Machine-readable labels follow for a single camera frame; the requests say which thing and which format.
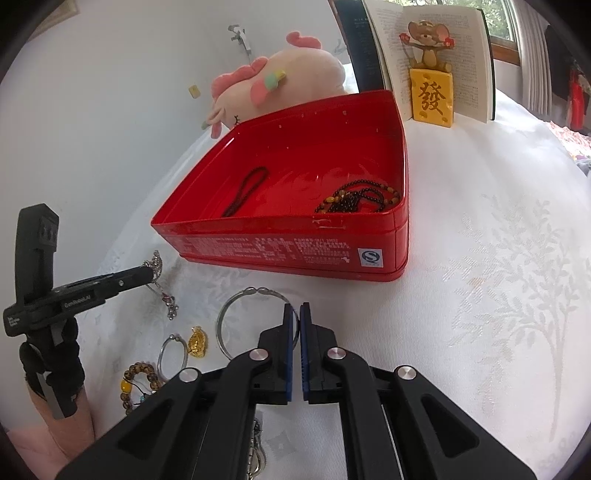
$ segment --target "metal screw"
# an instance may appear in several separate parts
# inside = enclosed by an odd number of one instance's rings
[[[335,346],[329,348],[328,356],[329,358],[332,358],[332,360],[342,360],[345,358],[345,355],[347,355],[347,352],[340,347]]]
[[[269,357],[269,352],[267,352],[264,348],[255,348],[254,350],[251,350],[249,357],[255,362],[260,362],[262,360],[266,360]]]
[[[417,376],[417,371],[413,367],[400,367],[398,369],[398,376],[403,380],[412,380]]]
[[[185,368],[178,374],[181,382],[191,383],[199,378],[199,370],[196,368]]]

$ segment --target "mouse figurine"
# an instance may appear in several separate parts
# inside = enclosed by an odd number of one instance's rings
[[[437,58],[437,52],[450,50],[454,47],[454,41],[449,37],[449,30],[441,23],[434,24],[427,20],[421,20],[419,23],[410,22],[408,24],[410,37],[418,41],[411,42],[406,33],[400,35],[400,40],[405,45],[419,48],[423,51],[423,58],[420,62],[410,59],[410,66],[413,69],[440,70],[450,73],[452,65]]]

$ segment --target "window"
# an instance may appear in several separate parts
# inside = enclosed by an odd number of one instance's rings
[[[515,30],[505,8],[510,0],[387,0],[400,5],[460,5],[480,8],[491,35],[492,52],[497,60],[519,65]]]

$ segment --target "tiger eye bead necklace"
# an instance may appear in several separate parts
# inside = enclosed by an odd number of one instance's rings
[[[370,185],[359,190],[348,190],[360,185]],[[383,192],[391,193],[391,199],[385,198]],[[388,205],[397,205],[400,202],[400,194],[397,190],[389,187],[385,183],[378,183],[373,180],[354,180],[345,183],[335,190],[330,196],[316,207],[314,213],[353,213],[359,211],[359,202],[361,199],[376,203],[378,207],[374,212],[383,211]]]

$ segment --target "white tablecloth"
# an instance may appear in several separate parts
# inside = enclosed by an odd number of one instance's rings
[[[591,190],[547,127],[497,93],[497,120],[456,115],[452,129],[408,121],[410,258],[391,283],[331,280],[192,264],[149,225],[152,215],[213,141],[205,135],[129,221],[101,273],[131,268],[158,248],[162,284],[178,318],[143,287],[80,316],[86,388],[99,433],[124,411],[119,382],[136,361],[156,362],[171,333],[209,335],[202,371],[227,360],[213,324],[225,300],[248,286],[274,288],[333,329],[371,365],[414,365],[501,443],[551,479],[591,420]],[[253,296],[234,304],[225,338],[233,353],[279,324],[282,304]],[[299,360],[299,349],[294,361]],[[178,344],[164,361],[171,376]],[[336,406],[310,407],[294,375],[294,401],[259,407],[268,466],[261,479],[345,479]]]

